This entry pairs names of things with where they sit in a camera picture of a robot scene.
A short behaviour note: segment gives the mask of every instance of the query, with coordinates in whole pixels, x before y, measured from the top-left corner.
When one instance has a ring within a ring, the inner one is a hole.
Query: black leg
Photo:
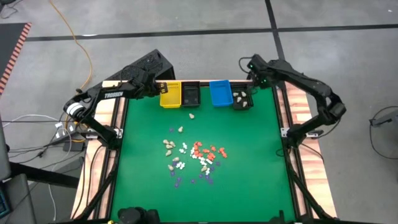
[[[76,189],[79,184],[79,178],[71,177],[65,174],[50,172],[30,166],[25,166],[15,162],[10,162],[11,176],[25,174],[28,180],[41,182],[61,187],[70,187]]]

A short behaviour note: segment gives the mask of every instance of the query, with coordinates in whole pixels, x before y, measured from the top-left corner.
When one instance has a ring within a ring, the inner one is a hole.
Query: black floor stripe
[[[214,30],[185,30],[185,31],[165,31],[165,32],[141,32],[130,34],[98,34],[98,35],[76,35],[78,40],[93,39],[115,39],[133,37],[172,37],[181,35],[211,35],[211,34],[256,34],[271,32],[270,28],[245,28],[245,29],[214,29]],[[72,36],[55,37],[28,37],[26,41],[49,41],[49,40],[73,40]]]

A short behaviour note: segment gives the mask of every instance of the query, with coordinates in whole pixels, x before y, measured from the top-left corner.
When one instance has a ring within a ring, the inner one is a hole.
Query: concrete floor
[[[272,0],[271,3],[278,27],[398,23],[396,1]],[[55,4],[78,35],[271,26],[263,0],[69,0]],[[32,22],[29,37],[70,35],[47,0],[23,1],[17,9],[19,13],[0,22]],[[396,223],[398,165],[372,151],[368,119],[385,106],[398,105],[394,91],[398,83],[398,29],[283,32],[279,36],[286,60],[296,70],[329,84],[348,110],[336,130],[320,141],[338,216],[343,220]],[[90,85],[153,49],[159,49],[167,57],[181,79],[246,78],[238,68],[238,58],[253,53],[266,60],[277,58],[271,33],[99,39],[80,43],[93,60],[94,77]],[[28,113],[58,118],[63,104],[87,74],[88,62],[73,41],[26,42],[1,99],[2,118]],[[311,99],[310,104],[315,113]],[[13,124],[5,132],[7,142],[17,148],[45,144],[54,129],[52,124]],[[385,155],[398,157],[394,150],[398,144],[396,131],[395,126],[388,124],[374,132],[375,145]],[[28,165],[42,167],[63,155],[64,152],[55,148]],[[15,161],[32,156],[25,154]]]

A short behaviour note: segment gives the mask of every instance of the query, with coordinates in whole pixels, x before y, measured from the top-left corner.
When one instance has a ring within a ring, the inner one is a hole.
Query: green mat
[[[209,88],[201,88],[199,108],[164,109],[159,97],[130,100],[111,218],[118,220],[120,208],[139,206],[158,209],[162,222],[263,222],[279,210],[293,220],[285,162],[275,154],[282,143],[272,90],[259,90],[253,100],[247,111],[214,108]],[[164,139],[177,145],[169,157]],[[228,154],[225,159],[215,152],[220,166],[212,165],[212,184],[199,178],[200,161],[190,157],[195,141],[203,143],[201,149],[214,145]],[[186,154],[178,151],[183,142]],[[185,168],[172,177],[167,165],[174,157]]]

